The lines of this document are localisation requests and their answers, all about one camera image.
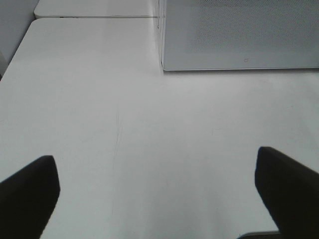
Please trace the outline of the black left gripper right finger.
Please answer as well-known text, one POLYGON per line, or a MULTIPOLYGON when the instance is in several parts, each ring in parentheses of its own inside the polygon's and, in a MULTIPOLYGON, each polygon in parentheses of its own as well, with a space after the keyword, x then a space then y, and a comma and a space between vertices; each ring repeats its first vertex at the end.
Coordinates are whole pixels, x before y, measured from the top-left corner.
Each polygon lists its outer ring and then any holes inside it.
POLYGON ((255 186, 285 239, 319 237, 319 174, 280 151, 258 150, 255 186))

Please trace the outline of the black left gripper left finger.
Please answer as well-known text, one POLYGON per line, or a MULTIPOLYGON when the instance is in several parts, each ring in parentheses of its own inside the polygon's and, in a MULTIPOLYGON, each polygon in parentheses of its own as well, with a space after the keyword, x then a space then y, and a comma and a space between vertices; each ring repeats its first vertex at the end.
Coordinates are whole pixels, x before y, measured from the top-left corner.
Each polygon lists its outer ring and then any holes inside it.
POLYGON ((42 156, 0 183, 0 237, 39 239, 60 195, 54 157, 42 156))

